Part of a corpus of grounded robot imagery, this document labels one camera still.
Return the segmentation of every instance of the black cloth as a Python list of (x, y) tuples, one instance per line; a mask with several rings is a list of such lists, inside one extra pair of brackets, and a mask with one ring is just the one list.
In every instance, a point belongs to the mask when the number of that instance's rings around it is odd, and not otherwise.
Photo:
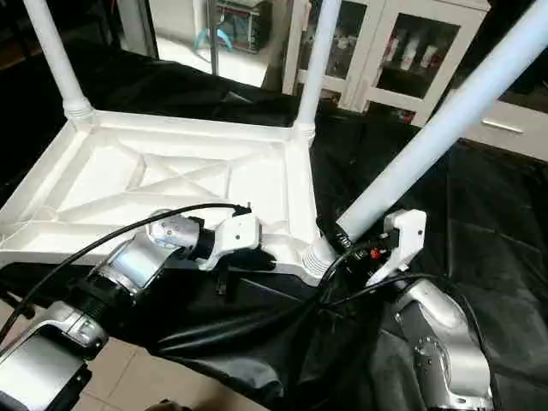
[[(97, 109), (287, 125), (298, 102), (280, 94), (87, 45), (69, 48)], [(3, 200), (63, 125), (42, 57), (0, 73)], [(416, 133), (323, 108), (311, 156), (321, 216), (337, 217)], [(425, 249), (412, 271), (449, 276), (485, 334), (503, 409), (548, 408), (548, 168), (459, 141), (395, 208), (428, 213)], [(0, 284), (18, 294), (47, 265), (13, 264)], [(39, 296), (62, 297), (71, 267)], [(421, 410), (409, 349), (390, 316), (393, 292), (340, 313), (304, 304), (314, 289), (289, 275), (184, 271), (176, 263), (115, 336), (190, 366), (270, 409)], [(337, 279), (337, 290), (355, 278)]]

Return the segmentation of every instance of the black cable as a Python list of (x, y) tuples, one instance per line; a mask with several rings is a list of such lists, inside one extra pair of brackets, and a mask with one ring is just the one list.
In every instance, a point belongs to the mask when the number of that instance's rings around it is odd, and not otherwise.
[(329, 304), (331, 307), (338, 307), (342, 304), (345, 304), (347, 302), (350, 302), (352, 300), (356, 300), (358, 298), (361, 298), (364, 295), (371, 294), (373, 291), (376, 291), (377, 289), (384, 288), (388, 285), (391, 285), (393, 283), (397, 283), (401, 280), (418, 280), (420, 278), (436, 278), (439, 279), (440, 276), (434, 276), (432, 274), (400, 274), (398, 276), (394, 277), (388, 277), (385, 278), (382, 281), (379, 281), (378, 283), (368, 285), (367, 287), (364, 287), (360, 291), (357, 291), (353, 293), (352, 295), (349, 295), (348, 297), (342, 298), (341, 300), (332, 302)]
[(352, 247), (350, 247), (347, 251), (345, 251), (343, 254), (339, 255), (335, 261), (331, 263), (329, 268), (325, 271), (324, 276), (320, 280), (318, 284), (318, 292), (320, 295), (320, 298), (324, 295), (325, 291), (327, 290), (327, 287), (329, 286), (330, 282), (335, 277), (335, 272), (337, 271), (337, 268), (344, 263), (348, 257), (352, 256), (355, 253), (358, 253), (359, 251), (373, 248), (378, 246), (381, 243), (381, 241), (363, 241), (359, 242), (357, 244), (354, 244)]
[(130, 225), (126, 225), (125, 227), (112, 231), (111, 233), (91, 243), (89, 246), (86, 246), (82, 248), (80, 251), (77, 251), (76, 253), (67, 257), (57, 267), (55, 267), (53, 270), (48, 272), (40, 281), (38, 281), (38, 283), (34, 285), (34, 287), (31, 288), (31, 290), (27, 293), (27, 295), (25, 295), (23, 299), (19, 302), (19, 305), (14, 309), (14, 311), (11, 313), (8, 320), (5, 322), (2, 329), (0, 330), (0, 344), (2, 343), (4, 338), (8, 335), (9, 330), (11, 330), (11, 328), (14, 326), (17, 318), (26, 310), (26, 307), (29, 301), (44, 286), (44, 284), (47, 283), (52, 277), (54, 277), (62, 268), (74, 263), (77, 259), (80, 259), (84, 255), (92, 251), (94, 248), (97, 248), (105, 244), (107, 241), (110, 241), (118, 237), (119, 235), (125, 234), (128, 231), (131, 231), (132, 229), (138, 229), (139, 227), (142, 227), (143, 225), (147, 225), (149, 223), (153, 223), (155, 221), (162, 220), (167, 217), (175, 216), (176, 214), (181, 214), (183, 212), (188, 212), (188, 211), (200, 210), (203, 208), (232, 208), (234, 211), (241, 214), (250, 212), (249, 208), (244, 207), (242, 205), (237, 205), (237, 204), (205, 203), (205, 204), (198, 204), (198, 205), (191, 205), (191, 206), (189, 205), (186, 207), (176, 208), (175, 210), (166, 211), (161, 214), (145, 218), (143, 220), (137, 221), (135, 223), (131, 223)]

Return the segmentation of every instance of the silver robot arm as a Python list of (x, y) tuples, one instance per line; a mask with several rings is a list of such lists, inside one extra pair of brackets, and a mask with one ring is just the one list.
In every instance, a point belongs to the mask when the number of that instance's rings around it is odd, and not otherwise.
[[(396, 211), (384, 219), (384, 231), (397, 233), (390, 257), (367, 281), (375, 284), (407, 270), (423, 248), (426, 214)], [(466, 315), (448, 295), (428, 280), (396, 283), (402, 296), (395, 317), (413, 350), (414, 369), (429, 409), (493, 409), (489, 365), (472, 336)]]
[(259, 236), (252, 213), (230, 217), (215, 231), (181, 215), (139, 230), (0, 353), (0, 409), (70, 410), (91, 378), (87, 362), (107, 343), (110, 325), (150, 287), (171, 254), (210, 270), (226, 254), (256, 248)]
[(426, 407), (493, 409), (489, 364), (461, 307), (430, 281), (419, 280), (394, 308), (413, 350)]

